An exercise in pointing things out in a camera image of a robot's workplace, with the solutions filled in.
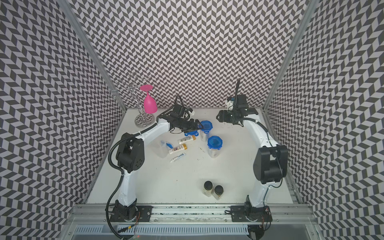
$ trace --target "toothpaste tube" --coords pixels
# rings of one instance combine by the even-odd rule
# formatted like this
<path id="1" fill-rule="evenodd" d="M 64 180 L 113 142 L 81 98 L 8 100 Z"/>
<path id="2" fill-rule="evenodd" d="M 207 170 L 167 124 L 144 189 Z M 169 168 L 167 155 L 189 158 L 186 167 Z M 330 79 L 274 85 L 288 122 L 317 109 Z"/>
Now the toothpaste tube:
<path id="1" fill-rule="evenodd" d="M 184 153 L 178 155 L 177 157 L 172 158 L 172 160 L 169 161 L 169 162 L 175 162 L 176 160 L 178 160 L 179 158 L 181 158 L 182 156 L 185 156 L 185 155 L 186 155 L 186 154 L 185 154 L 185 152 L 184 152 Z"/>

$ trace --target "white table surface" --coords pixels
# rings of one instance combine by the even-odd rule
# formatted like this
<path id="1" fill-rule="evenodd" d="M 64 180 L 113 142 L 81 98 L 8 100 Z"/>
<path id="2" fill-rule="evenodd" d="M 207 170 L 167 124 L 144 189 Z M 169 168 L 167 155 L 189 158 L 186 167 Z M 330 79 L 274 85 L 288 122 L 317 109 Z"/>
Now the white table surface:
<path id="1" fill-rule="evenodd" d="M 165 158 L 156 155 L 154 147 L 156 141 L 165 140 L 177 146 L 177 140 L 184 137 L 183 133 L 167 132 L 145 148 L 145 162 L 139 169 L 136 185 L 138 203 L 240 204 L 245 202 L 246 196 L 256 181 L 252 167 L 257 149 L 245 127 L 218 122 L 216 120 L 218 111 L 219 109 L 195 109 L 195 115 L 191 117 L 200 121 L 212 122 L 211 136 L 217 135 L 223 140 L 223 148 L 217 158 L 213 159 L 208 155 L 207 144 L 200 140 L 200 136 L 195 141 L 186 143 L 188 149 L 185 150 L 185 153 L 187 155 L 174 163 L 169 161 L 182 152 L 168 155 Z M 120 140 L 124 133 L 136 133 L 140 130 L 134 124 L 136 116 L 137 110 L 127 110 L 114 143 Z M 116 150 L 112 159 L 117 165 L 115 156 Z M 86 203 L 106 203 L 116 188 L 119 178 L 120 172 L 112 168 L 105 160 Z M 206 197 L 202 193 L 203 184 L 207 180 L 213 182 L 214 185 L 223 186 L 224 194 L 220 200 L 216 200 L 213 196 Z M 118 193 L 111 202 L 115 202 L 117 197 Z M 280 188 L 271 190 L 268 203 L 293 203 L 285 180 Z"/>

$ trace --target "pink wine glass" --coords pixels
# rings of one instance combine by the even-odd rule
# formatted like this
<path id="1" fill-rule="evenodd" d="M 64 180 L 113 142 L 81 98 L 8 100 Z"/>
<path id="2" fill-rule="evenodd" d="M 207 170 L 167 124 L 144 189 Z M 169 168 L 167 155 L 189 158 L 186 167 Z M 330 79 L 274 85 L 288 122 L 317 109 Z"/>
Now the pink wine glass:
<path id="1" fill-rule="evenodd" d="M 156 101 L 155 99 L 153 99 L 153 97 L 151 97 L 148 93 L 148 91 L 152 90 L 153 87 L 151 85 L 142 85 L 140 87 L 140 90 L 141 91 L 145 91 L 147 92 L 147 96 L 146 98 L 144 99 L 144 111 L 146 113 L 149 113 L 149 114 L 152 114 L 152 113 L 155 113 L 157 112 L 157 104 L 156 104 Z"/>

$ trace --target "chevron patterned wall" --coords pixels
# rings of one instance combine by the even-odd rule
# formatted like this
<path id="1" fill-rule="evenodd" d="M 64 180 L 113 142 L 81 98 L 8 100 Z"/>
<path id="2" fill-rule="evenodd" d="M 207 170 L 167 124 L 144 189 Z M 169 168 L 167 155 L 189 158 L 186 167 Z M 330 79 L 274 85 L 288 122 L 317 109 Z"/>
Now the chevron patterned wall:
<path id="1" fill-rule="evenodd" d="M 130 72 L 148 76 L 159 107 L 177 93 L 187 106 L 224 106 L 236 79 L 250 104 L 263 106 L 308 3 L 68 1 L 111 78 L 123 87 Z"/>
<path id="2" fill-rule="evenodd" d="M 58 236 L 122 116 L 107 92 L 54 0 L 0 1 L 0 239 Z"/>
<path id="3" fill-rule="evenodd" d="M 384 1 L 321 1 L 268 109 L 327 239 L 384 239 Z"/>

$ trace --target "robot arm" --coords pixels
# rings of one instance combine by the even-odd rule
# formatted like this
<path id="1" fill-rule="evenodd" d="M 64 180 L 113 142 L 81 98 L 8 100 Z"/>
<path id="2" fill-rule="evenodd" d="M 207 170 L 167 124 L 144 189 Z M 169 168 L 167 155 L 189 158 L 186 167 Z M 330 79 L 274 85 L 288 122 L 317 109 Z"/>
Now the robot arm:
<path id="1" fill-rule="evenodd" d="M 190 119 L 193 115 L 191 108 L 177 104 L 157 117 L 157 122 L 143 132 L 136 134 L 125 133 L 118 147 L 116 159 L 118 167 L 124 172 L 119 188 L 119 196 L 115 202 L 114 215 L 126 221 L 136 216 L 136 179 L 138 170 L 144 163 L 144 147 L 154 139 L 173 129 L 179 128 L 182 132 L 191 132 L 202 128 L 199 120 Z"/>
<path id="2" fill-rule="evenodd" d="M 245 202 L 246 215 L 252 219 L 252 213 L 260 211 L 268 199 L 268 189 L 279 187 L 287 174 L 288 149 L 279 145 L 261 123 L 255 108 L 250 108 L 245 95 L 237 95 L 240 82 L 237 82 L 234 97 L 226 100 L 228 110 L 221 110 L 216 119 L 246 127 L 251 134 L 255 148 L 258 149 L 253 163 L 253 172 L 257 181 Z"/>

